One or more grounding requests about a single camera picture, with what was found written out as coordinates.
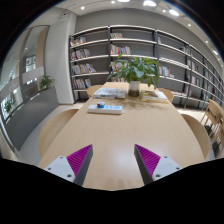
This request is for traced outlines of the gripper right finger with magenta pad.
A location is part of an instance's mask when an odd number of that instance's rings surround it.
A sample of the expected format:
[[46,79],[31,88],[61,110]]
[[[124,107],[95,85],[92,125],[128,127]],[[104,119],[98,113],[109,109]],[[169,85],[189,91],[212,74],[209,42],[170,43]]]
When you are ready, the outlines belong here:
[[134,145],[134,155],[145,185],[181,170],[170,157],[159,156],[138,144]]

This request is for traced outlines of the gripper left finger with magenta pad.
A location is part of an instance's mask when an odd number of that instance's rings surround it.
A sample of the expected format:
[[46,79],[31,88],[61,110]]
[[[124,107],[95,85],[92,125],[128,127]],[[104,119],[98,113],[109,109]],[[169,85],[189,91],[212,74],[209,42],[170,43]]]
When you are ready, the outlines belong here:
[[59,156],[45,171],[82,186],[93,156],[93,145],[85,146],[69,156]]

